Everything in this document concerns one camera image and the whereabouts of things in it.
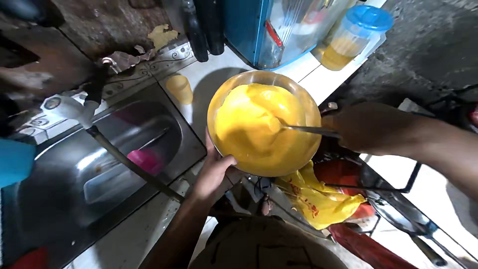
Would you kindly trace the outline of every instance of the yellow residue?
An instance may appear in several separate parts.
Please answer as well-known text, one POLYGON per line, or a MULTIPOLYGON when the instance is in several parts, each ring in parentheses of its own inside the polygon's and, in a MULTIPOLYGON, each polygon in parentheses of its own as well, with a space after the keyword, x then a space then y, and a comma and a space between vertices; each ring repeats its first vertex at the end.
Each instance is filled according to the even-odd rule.
POLYGON ((154 43, 154 50, 158 51, 166 46, 168 42, 178 37, 178 32, 176 30, 165 32, 168 28, 169 25, 167 24, 158 25, 148 34, 148 38, 154 43))

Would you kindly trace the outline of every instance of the hand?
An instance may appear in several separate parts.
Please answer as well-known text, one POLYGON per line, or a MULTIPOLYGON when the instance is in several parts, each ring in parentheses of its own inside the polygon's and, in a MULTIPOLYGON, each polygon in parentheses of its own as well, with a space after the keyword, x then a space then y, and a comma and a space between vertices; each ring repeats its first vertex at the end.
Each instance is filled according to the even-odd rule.
POLYGON ((232 155, 221 157, 212 143, 207 127, 206 148, 206 161, 204 162, 204 166, 199 173, 199 177, 197 178, 193 192, 191 193, 192 197, 200 200, 213 199, 219 185, 224 178, 226 169, 229 166, 236 165, 238 163, 232 155))
POLYGON ((380 103, 360 103, 326 116, 322 126, 338 131, 339 144, 350 150, 373 155, 408 157, 429 137, 430 122, 436 120, 400 111, 380 103))

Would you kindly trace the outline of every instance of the yellow cup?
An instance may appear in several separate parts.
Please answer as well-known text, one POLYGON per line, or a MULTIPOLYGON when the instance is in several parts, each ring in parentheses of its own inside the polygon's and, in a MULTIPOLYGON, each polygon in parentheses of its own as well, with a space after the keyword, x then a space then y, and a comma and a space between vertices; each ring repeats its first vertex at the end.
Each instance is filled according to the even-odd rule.
POLYGON ((172 76, 166 82, 168 91, 182 104, 189 105, 193 102, 193 91, 185 76, 172 76))

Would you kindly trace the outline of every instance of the yellow plastic bag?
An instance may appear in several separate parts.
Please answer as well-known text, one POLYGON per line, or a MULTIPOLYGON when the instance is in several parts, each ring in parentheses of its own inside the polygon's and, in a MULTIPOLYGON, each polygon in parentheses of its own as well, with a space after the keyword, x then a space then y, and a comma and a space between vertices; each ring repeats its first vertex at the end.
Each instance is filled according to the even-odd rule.
POLYGON ((345 195, 319 182, 312 161, 295 173, 279 177, 276 184, 317 230, 346 220, 366 201, 360 194, 345 195))

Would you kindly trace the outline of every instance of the stainless steel sink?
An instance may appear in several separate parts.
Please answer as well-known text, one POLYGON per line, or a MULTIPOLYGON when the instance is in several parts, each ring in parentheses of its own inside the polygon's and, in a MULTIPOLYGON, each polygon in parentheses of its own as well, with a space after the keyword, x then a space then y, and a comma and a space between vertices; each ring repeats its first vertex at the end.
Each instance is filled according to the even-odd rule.
MULTIPOLYGON (((96 118, 98 129, 125 154, 156 138, 146 148, 163 167, 157 178, 165 184, 206 154, 157 83, 96 118)), ((77 126, 39 145, 31 176, 2 189, 4 264, 47 247, 49 267, 62 268, 155 194, 77 126), (99 178, 109 181, 99 189, 107 194, 87 201, 85 183, 99 178)))

